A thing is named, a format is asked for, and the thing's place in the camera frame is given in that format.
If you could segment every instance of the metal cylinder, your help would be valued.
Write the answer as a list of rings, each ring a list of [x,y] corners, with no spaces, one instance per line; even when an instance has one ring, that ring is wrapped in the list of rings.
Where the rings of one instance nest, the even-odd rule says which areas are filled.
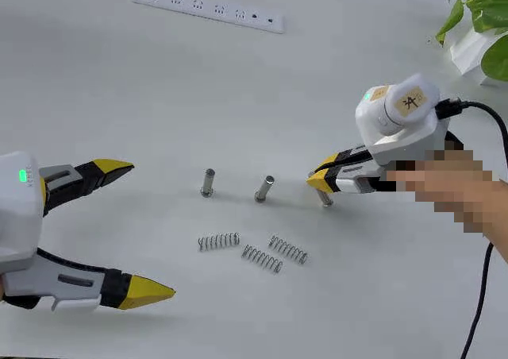
[[[205,179],[203,181],[203,187],[201,187],[201,195],[205,198],[209,198],[213,193],[214,189],[212,184],[214,183],[215,171],[208,168],[205,172]]]
[[[319,199],[323,202],[324,207],[330,207],[333,204],[333,200],[328,196],[326,192],[323,192],[321,190],[316,190],[317,195],[319,196]]]
[[[260,189],[254,194],[254,199],[258,203],[262,203],[267,199],[267,193],[270,190],[271,186],[275,182],[273,176],[267,176],[264,178],[263,184],[261,184]]]

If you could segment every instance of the gray surface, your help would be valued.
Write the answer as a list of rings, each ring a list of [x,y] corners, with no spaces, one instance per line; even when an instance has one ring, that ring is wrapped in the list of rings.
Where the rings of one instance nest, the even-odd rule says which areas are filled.
[[[444,95],[507,114],[506,93],[458,76],[427,40],[446,0],[235,0],[282,7],[274,35],[129,0],[0,0],[0,149],[41,166],[109,157],[127,176],[55,209],[41,247],[173,286],[126,312],[54,315],[0,306],[0,352],[29,357],[458,357],[487,241],[413,195],[335,195],[307,173],[360,143],[355,107],[373,85],[421,71]],[[450,130],[506,177],[494,122]],[[199,194],[213,167],[214,196]],[[260,178],[277,184],[267,201]],[[305,247],[277,276],[241,247],[196,239],[272,234]],[[508,268],[496,253],[471,359],[506,357]]]

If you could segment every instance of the steel spring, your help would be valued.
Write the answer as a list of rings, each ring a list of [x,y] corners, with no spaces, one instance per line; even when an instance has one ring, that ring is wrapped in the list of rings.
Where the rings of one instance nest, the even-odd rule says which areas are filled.
[[[198,239],[199,251],[203,252],[211,249],[225,248],[240,244],[239,234],[216,234],[211,237],[201,237]]]
[[[245,246],[244,252],[241,254],[241,256],[252,262],[255,262],[256,264],[259,264],[263,268],[272,270],[274,273],[280,272],[280,269],[283,266],[283,262],[281,260],[277,260],[269,254],[266,254],[265,252],[262,252],[250,245]]]
[[[307,252],[304,252],[300,248],[297,248],[277,236],[271,238],[268,247],[276,250],[278,253],[285,254],[286,257],[297,261],[299,264],[304,264],[307,260]]]

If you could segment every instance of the power cord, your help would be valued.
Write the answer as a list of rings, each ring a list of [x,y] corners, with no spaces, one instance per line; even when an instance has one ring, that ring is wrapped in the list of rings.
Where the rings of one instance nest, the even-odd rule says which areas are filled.
[[[445,99],[436,105],[436,114],[439,119],[449,118],[451,116],[462,113],[462,110],[467,109],[468,107],[475,107],[477,109],[485,110],[498,123],[502,136],[502,145],[505,151],[506,166],[508,167],[508,130],[506,129],[505,122],[503,122],[501,116],[492,110],[489,106],[480,102],[461,101],[459,98]],[[473,337],[475,336],[476,327],[478,326],[479,318],[482,314],[483,302],[485,301],[485,293],[487,290],[487,277],[489,274],[489,265],[491,262],[493,248],[494,246],[492,243],[490,243],[487,247],[487,251],[485,252],[485,260],[483,262],[482,272],[482,284],[479,291],[478,306],[476,307],[475,317],[473,318],[468,339],[466,340],[466,344],[464,346],[464,350],[462,351],[462,355],[460,355],[460,359],[466,359],[466,356],[468,355]]]

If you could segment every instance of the electrical outlet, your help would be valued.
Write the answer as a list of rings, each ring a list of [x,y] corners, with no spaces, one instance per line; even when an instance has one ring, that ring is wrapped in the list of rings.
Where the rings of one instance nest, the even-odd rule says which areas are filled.
[[[284,33],[283,16],[271,11],[248,8],[218,0],[131,0],[164,10],[205,17],[245,27]]]

